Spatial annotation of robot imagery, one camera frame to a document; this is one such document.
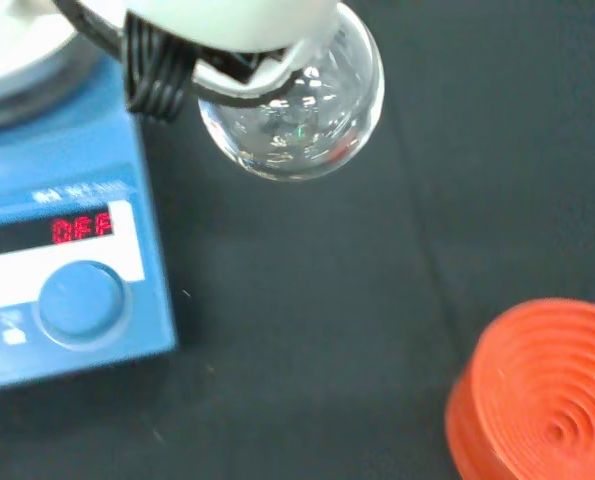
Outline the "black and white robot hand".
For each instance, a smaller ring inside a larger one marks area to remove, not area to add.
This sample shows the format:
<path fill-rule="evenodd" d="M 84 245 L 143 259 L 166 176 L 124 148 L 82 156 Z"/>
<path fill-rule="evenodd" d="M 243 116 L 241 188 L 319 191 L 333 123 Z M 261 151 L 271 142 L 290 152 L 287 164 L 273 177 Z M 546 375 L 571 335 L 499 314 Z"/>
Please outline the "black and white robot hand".
<path fill-rule="evenodd" d="M 116 26 L 58 1 L 77 32 L 118 61 L 127 110 L 171 122 L 194 96 L 254 108 L 290 91 L 339 24 L 337 1 L 125 1 Z"/>

